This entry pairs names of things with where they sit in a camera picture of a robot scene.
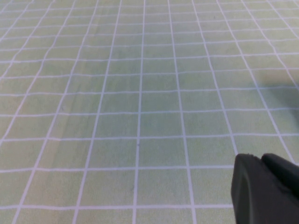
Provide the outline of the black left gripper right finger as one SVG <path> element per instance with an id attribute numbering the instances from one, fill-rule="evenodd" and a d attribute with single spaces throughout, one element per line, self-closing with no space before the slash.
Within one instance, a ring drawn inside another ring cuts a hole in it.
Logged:
<path id="1" fill-rule="evenodd" d="M 264 154 L 261 160 L 283 185 L 295 196 L 299 195 L 299 167 L 297 165 L 272 153 Z"/>

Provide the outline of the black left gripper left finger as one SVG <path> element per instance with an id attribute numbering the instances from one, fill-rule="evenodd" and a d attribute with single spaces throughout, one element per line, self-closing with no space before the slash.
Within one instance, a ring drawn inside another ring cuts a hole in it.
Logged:
<path id="1" fill-rule="evenodd" d="M 295 196 L 251 154 L 235 157 L 231 197 L 238 224 L 297 224 L 299 196 Z"/>

